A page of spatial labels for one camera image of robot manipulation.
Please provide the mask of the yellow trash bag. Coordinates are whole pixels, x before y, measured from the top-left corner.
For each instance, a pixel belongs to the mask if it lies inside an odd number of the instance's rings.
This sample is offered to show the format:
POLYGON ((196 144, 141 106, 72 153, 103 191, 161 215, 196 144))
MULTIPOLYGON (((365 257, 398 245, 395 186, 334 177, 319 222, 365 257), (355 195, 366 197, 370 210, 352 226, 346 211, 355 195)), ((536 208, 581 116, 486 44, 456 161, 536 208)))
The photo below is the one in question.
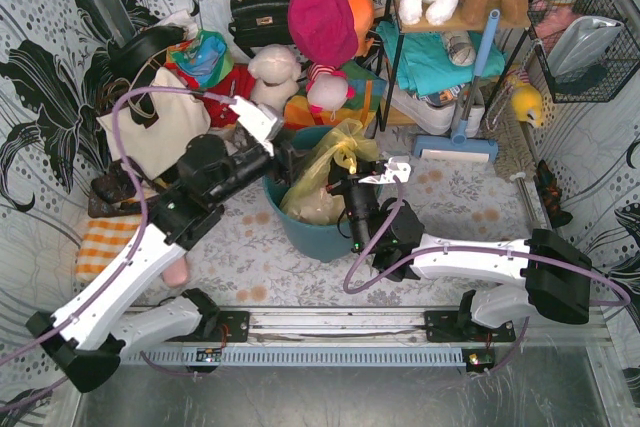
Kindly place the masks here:
POLYGON ((326 191, 333 163, 355 174, 365 161, 377 161, 376 141, 367 139, 359 120, 345 119, 325 134, 311 150, 301 175, 286 192, 280 210, 288 217, 310 225, 329 225, 338 220, 345 207, 341 196, 326 191))

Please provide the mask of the teal trash bin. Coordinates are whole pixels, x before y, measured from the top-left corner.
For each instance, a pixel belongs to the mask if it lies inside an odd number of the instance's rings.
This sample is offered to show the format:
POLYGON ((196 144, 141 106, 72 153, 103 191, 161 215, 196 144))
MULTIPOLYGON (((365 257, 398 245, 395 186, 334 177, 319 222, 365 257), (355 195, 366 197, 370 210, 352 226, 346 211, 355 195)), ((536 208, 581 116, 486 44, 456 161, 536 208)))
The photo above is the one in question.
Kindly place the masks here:
MULTIPOLYGON (((293 145, 312 150, 333 127, 315 126, 303 128, 292 138, 293 145)), ((320 262, 331 262, 346 256, 352 249, 348 221, 340 215, 329 225, 310 225, 296 221, 280 210, 280 203, 286 192, 293 186, 276 185, 268 177, 263 181, 264 192, 275 213, 279 217, 286 237, 302 255, 320 262)))

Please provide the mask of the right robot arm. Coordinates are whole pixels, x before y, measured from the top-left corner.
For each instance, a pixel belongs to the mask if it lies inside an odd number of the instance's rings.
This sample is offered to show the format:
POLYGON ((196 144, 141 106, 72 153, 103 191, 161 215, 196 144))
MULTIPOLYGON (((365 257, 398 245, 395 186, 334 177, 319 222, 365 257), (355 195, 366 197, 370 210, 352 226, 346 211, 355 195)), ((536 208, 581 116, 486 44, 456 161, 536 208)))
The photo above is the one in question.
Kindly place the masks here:
POLYGON ((438 277, 492 283, 471 289, 455 310, 424 315, 431 342, 511 342, 513 320, 535 314, 565 325, 584 325, 590 314, 592 265, 588 257, 550 230, 536 229, 528 239, 473 242, 425 232, 401 196, 385 202, 378 187, 401 187, 410 165, 401 157, 360 160, 353 168, 330 167, 326 191, 343 199, 357 260, 370 260, 384 278, 401 282, 438 277))

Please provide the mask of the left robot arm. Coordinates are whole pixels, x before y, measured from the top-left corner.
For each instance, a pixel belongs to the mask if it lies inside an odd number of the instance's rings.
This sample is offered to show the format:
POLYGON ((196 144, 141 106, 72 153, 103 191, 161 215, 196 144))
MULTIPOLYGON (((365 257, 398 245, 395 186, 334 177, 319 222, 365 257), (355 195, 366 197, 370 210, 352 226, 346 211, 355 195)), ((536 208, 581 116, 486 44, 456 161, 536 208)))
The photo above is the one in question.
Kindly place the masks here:
POLYGON ((286 129, 265 144, 229 154, 213 134, 194 138, 177 162, 178 178, 152 206, 134 237, 75 299, 26 323, 80 392, 103 385, 121 361, 174 338, 224 340, 220 309, 199 289, 134 316, 127 310, 149 284, 183 258, 222 218, 224 203, 265 175, 289 183, 302 153, 286 129))

